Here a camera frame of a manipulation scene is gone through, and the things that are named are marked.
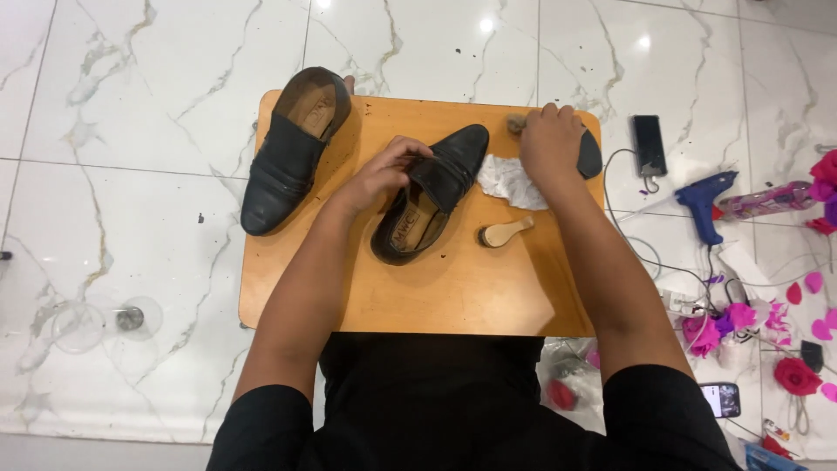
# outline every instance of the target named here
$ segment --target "person's arm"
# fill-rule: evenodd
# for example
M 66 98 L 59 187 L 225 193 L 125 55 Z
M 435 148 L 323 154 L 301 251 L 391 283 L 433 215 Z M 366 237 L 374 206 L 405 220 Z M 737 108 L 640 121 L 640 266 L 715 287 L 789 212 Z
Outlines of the person's arm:
M 632 365 L 694 378 L 648 272 L 607 220 L 576 170 L 584 128 L 573 108 L 532 111 L 521 162 L 555 215 L 576 288 L 596 330 L 602 382 Z
M 259 319 L 233 401 L 259 386 L 290 386 L 311 402 L 320 353 L 342 305 L 349 230 L 385 190 L 409 183 L 411 155 L 433 156 L 415 139 L 395 137 L 323 204 Z

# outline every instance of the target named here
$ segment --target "hot glue gun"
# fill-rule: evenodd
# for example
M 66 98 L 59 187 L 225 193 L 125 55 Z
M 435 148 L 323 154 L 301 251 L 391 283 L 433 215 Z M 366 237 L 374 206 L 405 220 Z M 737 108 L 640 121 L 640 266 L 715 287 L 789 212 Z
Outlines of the hot glue gun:
M 675 191 L 677 202 L 691 210 L 697 235 L 708 246 L 716 246 L 724 241 L 724 238 L 715 232 L 715 226 L 712 224 L 712 201 L 732 187 L 737 175 L 738 172 L 732 170 L 716 173 Z

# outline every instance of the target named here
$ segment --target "shoe insole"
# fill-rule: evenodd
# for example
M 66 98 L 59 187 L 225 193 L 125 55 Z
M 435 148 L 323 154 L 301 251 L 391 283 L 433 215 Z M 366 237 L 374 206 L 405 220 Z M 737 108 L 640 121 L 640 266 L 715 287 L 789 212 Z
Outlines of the shoe insole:
M 300 99 L 288 112 L 288 119 L 314 137 L 322 138 L 334 118 L 334 84 L 306 83 L 299 91 Z
M 393 246 L 400 251 L 416 251 L 433 241 L 444 221 L 439 207 L 415 183 L 410 184 L 407 208 L 395 226 Z

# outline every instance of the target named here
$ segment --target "black phone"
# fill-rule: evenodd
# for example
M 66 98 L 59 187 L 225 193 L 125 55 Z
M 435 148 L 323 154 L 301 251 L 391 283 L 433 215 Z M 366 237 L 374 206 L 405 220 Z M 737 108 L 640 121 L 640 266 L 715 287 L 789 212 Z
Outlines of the black phone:
M 703 396 L 709 402 L 715 417 L 738 417 L 741 415 L 741 395 L 735 383 L 706 383 L 701 386 Z
M 634 128 L 634 150 L 642 177 L 660 177 L 669 170 L 665 166 L 663 134 L 660 131 L 660 117 L 656 115 L 637 115 L 631 117 Z

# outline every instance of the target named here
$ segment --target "wooden board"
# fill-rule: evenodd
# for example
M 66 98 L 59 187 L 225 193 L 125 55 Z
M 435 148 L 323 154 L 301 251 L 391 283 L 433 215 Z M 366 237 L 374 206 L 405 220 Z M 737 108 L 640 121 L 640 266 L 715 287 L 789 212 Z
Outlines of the wooden board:
M 259 104 L 256 148 L 270 126 L 280 91 Z M 277 280 L 300 246 L 328 196 L 393 136 L 437 142 L 464 126 L 480 123 L 490 132 L 488 152 L 518 154 L 518 139 L 506 130 L 506 115 L 531 108 L 354 96 L 352 113 L 323 153 L 313 190 L 272 235 L 248 235 L 244 244 L 239 317 L 255 328 Z M 601 146 L 598 120 L 577 111 Z M 599 175 L 587 182 L 603 207 Z M 347 289 L 341 331 L 447 334 L 524 334 L 593 336 L 578 298 L 561 238 L 548 211 L 511 208 L 504 199 L 482 193 L 479 184 L 456 207 L 442 236 L 402 267 L 380 262 L 369 241 L 386 209 L 379 204 L 362 214 L 350 236 Z M 532 214 L 533 229 L 508 244 L 487 249 L 476 243 L 483 225 L 511 222 Z

